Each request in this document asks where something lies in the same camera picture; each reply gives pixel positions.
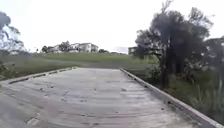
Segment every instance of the boardwalk edge rail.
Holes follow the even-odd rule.
[[[138,78],[137,76],[131,74],[130,72],[120,68],[120,70],[137,81],[139,84],[141,84],[144,87],[147,87],[155,96],[160,98],[161,100],[165,101],[166,103],[171,103],[178,109],[182,110],[184,113],[191,116],[193,119],[198,121],[203,128],[224,128],[221,124],[218,122],[212,120],[211,118],[205,116],[204,114],[200,113],[199,111],[195,110],[191,106],[181,102],[180,100],[177,100],[176,98],[172,97],[171,95],[161,91],[160,89],[154,87],[153,85],[145,82],[144,80]]]
[[[33,78],[37,78],[37,77],[41,77],[41,76],[60,73],[60,72],[67,71],[67,70],[72,70],[72,69],[75,69],[75,68],[76,67],[68,67],[68,68],[51,70],[51,71],[42,72],[42,73],[31,74],[31,75],[27,75],[27,76],[21,76],[21,77],[17,77],[17,78],[12,78],[12,79],[8,79],[8,80],[0,81],[0,84],[3,84],[3,85],[13,84],[13,83],[17,83],[17,82],[20,82],[20,81],[25,81],[25,80],[28,80],[28,79],[33,79]]]

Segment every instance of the overcast sky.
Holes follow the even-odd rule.
[[[62,41],[91,42],[110,51],[135,45],[136,31],[149,28],[163,0],[0,0],[27,49]],[[171,9],[189,14],[198,7],[215,14],[211,36],[224,35],[223,0],[175,0]]]

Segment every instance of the grass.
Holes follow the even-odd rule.
[[[2,79],[9,79],[71,66],[96,68],[146,68],[152,60],[139,60],[129,55],[110,53],[49,53],[28,56],[8,56],[2,60],[10,72]]]
[[[146,82],[159,87],[160,82],[152,78],[150,70],[129,71]],[[224,124],[224,95],[219,95],[211,71],[197,71],[195,72],[195,79],[195,83],[191,84],[182,76],[171,76],[169,88],[163,89],[163,91]]]
[[[4,62],[9,71],[5,73],[5,77],[2,79],[20,77],[66,67],[80,66],[73,62],[55,62],[31,56],[8,56]]]
[[[141,68],[154,63],[153,60],[140,60],[129,55],[111,53],[49,53],[36,54],[35,57],[49,60],[75,62],[82,67],[99,68]]]

